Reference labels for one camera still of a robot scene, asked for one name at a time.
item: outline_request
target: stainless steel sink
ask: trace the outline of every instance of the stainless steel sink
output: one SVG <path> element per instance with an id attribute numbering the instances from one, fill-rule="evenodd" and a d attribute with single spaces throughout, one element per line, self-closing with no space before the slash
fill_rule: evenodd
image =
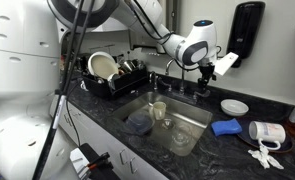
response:
<path id="1" fill-rule="evenodd" d="M 162 101 L 167 105 L 165 119 L 170 119 L 174 126 L 183 125 L 190 128 L 191 140 L 187 145 L 177 145 L 172 140 L 174 127 L 164 126 L 164 120 L 155 120 L 151 104 L 157 101 Z M 179 156 L 187 156 L 192 151 L 212 119 L 212 113 L 208 111 L 154 92 L 148 92 L 117 109 L 113 112 L 113 117 L 125 122 L 127 117 L 137 110 L 147 111 L 155 121 L 151 132 L 144 136 L 153 139 Z"/>

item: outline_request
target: blue sponge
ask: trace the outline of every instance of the blue sponge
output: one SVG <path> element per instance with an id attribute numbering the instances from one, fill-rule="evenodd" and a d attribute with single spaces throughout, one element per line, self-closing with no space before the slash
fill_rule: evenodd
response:
<path id="1" fill-rule="evenodd" d="M 236 119 L 217 121 L 212 123 L 211 127 L 213 128 L 215 136 L 223 134 L 238 134 L 243 130 Z"/>

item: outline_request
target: white wall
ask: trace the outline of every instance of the white wall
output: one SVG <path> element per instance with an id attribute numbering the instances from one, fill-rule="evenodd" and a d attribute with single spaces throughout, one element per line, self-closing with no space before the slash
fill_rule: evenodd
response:
<path id="1" fill-rule="evenodd" d="M 213 20 L 217 28 L 221 55 L 226 52 L 229 32 L 235 7 L 244 0 L 182 0 L 180 34 L 187 36 L 192 24 L 201 19 Z M 239 69 L 231 69 L 224 77 L 210 85 L 271 100 L 295 104 L 295 1 L 264 0 L 265 14 L 251 56 Z M 83 51 L 89 47 L 115 44 L 110 48 L 113 55 L 129 49 L 128 33 L 89 34 Z M 135 50 L 134 58 L 149 64 L 149 70 L 164 74 L 169 61 L 166 55 L 157 57 Z M 173 64 L 171 75 L 180 76 L 179 68 Z M 197 81 L 198 71 L 186 73 L 186 79 Z"/>

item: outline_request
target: countertop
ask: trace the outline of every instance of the countertop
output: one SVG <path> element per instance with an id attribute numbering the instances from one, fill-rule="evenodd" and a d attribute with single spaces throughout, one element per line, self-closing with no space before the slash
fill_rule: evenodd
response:
<path id="1" fill-rule="evenodd" d="M 227 90 L 213 87 L 209 89 L 211 95 L 200 98 L 197 102 L 190 95 L 177 98 L 167 91 L 158 90 L 158 93 L 173 96 L 174 99 L 212 112 L 212 122 L 232 119 L 220 109 L 220 102 L 224 99 L 236 99 L 246 103 L 250 111 L 242 117 L 244 119 L 282 123 L 293 108 L 286 104 Z M 259 161 L 247 152 L 256 150 L 254 147 L 244 143 L 236 135 L 215 137 L 210 126 L 192 152 L 185 157 L 175 155 L 148 137 L 124 133 L 126 127 L 120 121 L 112 119 L 112 112 L 149 91 L 154 90 L 147 84 L 138 88 L 135 93 L 128 93 L 116 100 L 105 100 L 77 86 L 69 101 L 169 179 L 295 179 L 295 146 L 289 153 L 271 154 L 284 166 L 284 170 L 274 167 L 265 170 Z"/>

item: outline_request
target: black dish rack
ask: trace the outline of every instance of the black dish rack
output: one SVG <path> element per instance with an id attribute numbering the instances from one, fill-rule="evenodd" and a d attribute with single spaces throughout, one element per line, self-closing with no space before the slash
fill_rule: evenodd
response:
<path id="1" fill-rule="evenodd" d="M 82 73 L 82 77 L 89 92 L 93 95 L 107 99 L 115 99 L 148 83 L 146 66 L 142 69 L 137 68 L 130 73 L 121 75 L 119 79 L 115 79 L 115 89 L 109 87 L 107 79 L 103 79 L 104 82 L 99 83 L 97 78 L 90 74 L 86 75 Z"/>

